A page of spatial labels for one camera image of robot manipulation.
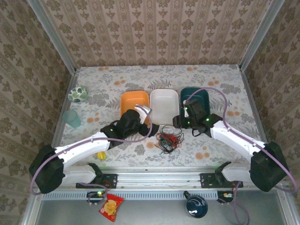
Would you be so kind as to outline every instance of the white plastic arm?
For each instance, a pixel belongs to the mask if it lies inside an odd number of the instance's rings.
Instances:
[[[235,132],[239,133],[240,135],[252,140],[255,144],[260,145],[261,147],[264,146],[264,142],[258,141],[253,139],[242,132],[234,129],[233,127],[229,126],[229,129],[234,130]],[[255,147],[255,145],[251,145],[247,141],[243,140],[242,138],[238,137],[237,135],[230,132],[224,125],[223,121],[218,121],[214,124],[214,127],[210,129],[211,136],[217,140],[220,140],[236,150],[240,153],[243,157],[247,159],[248,162],[251,162],[251,157],[253,156],[254,152],[259,152],[260,150]]]
[[[92,135],[91,137],[85,138],[85,139],[75,142],[73,144],[69,144],[69,145],[62,146],[62,147],[57,147],[55,150],[55,153],[65,150],[73,145],[78,144],[78,143],[82,143],[86,140],[92,140],[97,137],[107,137],[107,136],[102,132],[97,132],[94,135]],[[69,166],[78,162],[81,159],[86,158],[87,156],[90,156],[90,155],[95,154],[100,151],[108,150],[109,144],[110,144],[110,142],[107,140],[93,141],[93,142],[90,141],[86,144],[82,144],[78,147],[75,147],[74,149],[71,149],[70,151],[67,151],[64,154],[60,154],[58,156],[58,158],[61,158],[64,160],[64,162],[63,162],[64,170],[66,170]]]

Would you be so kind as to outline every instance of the gray floor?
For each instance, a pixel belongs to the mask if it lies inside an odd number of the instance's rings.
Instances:
[[[251,225],[286,225],[275,192],[240,191],[238,202],[250,214]],[[208,201],[205,217],[194,219],[185,212],[185,201],[124,201],[117,211],[115,225],[237,225],[233,207]],[[43,201],[37,225],[112,225],[86,201]],[[238,210],[246,224],[246,214]]]

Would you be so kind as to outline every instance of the green plastic cup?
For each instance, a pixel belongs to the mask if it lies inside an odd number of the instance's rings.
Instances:
[[[80,118],[74,110],[68,110],[62,115],[62,120],[73,128],[77,128],[81,125]]]

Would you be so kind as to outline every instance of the blue mug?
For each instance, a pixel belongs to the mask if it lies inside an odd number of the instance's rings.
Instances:
[[[190,216],[194,218],[202,218],[208,211],[208,204],[206,200],[198,195],[191,196],[188,191],[183,192],[187,199],[186,208]]]

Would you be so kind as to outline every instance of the floral tablecloth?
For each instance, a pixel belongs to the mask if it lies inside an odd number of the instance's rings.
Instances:
[[[227,121],[250,137],[260,139],[250,103],[237,65],[196,66],[132,66],[83,67],[77,85],[88,88],[89,97],[83,103],[72,103],[82,125],[72,128],[65,125],[61,145],[77,142],[93,135],[102,127],[120,118],[120,97],[126,91],[168,88],[180,91],[188,86],[215,87],[226,95],[229,108]],[[222,96],[209,91],[210,110],[222,116]],[[193,137],[191,129],[183,130],[182,146],[171,154],[163,154],[155,146],[156,137],[139,143],[124,143],[106,151],[107,159],[96,155],[83,159],[77,165],[96,163],[108,167],[174,167],[219,166],[225,161],[243,160],[242,156],[218,140],[206,135]],[[138,139],[139,134],[132,136]]]

